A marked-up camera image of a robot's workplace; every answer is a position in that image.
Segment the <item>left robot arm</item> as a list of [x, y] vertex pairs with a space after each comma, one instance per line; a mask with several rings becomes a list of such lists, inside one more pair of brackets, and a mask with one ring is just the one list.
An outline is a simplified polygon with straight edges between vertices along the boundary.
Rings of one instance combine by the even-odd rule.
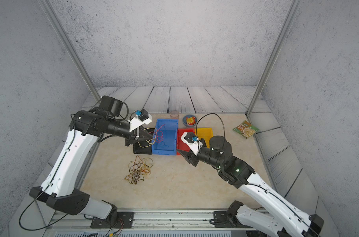
[[39, 187], [29, 195], [34, 202], [46, 203], [50, 208], [67, 215], [92, 216], [107, 223], [110, 228], [119, 224], [117, 207], [99, 201], [76, 188], [76, 179], [96, 143], [110, 137], [125, 138], [125, 146], [153, 138], [143, 127], [152, 122], [146, 110], [134, 111], [134, 118], [120, 118], [124, 101], [103, 96], [90, 110], [81, 110], [71, 116], [67, 140], [56, 163]]

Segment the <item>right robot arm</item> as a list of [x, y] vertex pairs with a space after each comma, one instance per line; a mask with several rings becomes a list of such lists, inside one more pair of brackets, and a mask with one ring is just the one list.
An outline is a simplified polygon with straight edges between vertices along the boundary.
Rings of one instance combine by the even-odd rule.
[[193, 132], [185, 132], [180, 139], [190, 150], [177, 152], [189, 164], [197, 166], [203, 162], [210, 165], [220, 178], [248, 194], [268, 212], [263, 214], [234, 201], [226, 212], [230, 225], [249, 226], [270, 237], [320, 235], [324, 220], [317, 214], [308, 215], [280, 196], [250, 165], [233, 154], [231, 144], [223, 136], [212, 137], [210, 147]]

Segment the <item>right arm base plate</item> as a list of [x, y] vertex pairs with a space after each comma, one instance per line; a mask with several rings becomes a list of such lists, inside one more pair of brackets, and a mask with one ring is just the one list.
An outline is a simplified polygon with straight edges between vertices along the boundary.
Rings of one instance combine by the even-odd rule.
[[209, 223], [216, 228], [242, 227], [242, 224], [237, 220], [236, 216], [226, 211], [214, 211], [213, 218], [209, 220]]

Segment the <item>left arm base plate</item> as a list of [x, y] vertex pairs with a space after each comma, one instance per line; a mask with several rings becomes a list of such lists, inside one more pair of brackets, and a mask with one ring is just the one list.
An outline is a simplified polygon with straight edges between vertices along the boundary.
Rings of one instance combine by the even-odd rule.
[[106, 219], [93, 217], [91, 229], [131, 229], [135, 213], [132, 211], [118, 211], [111, 213]]

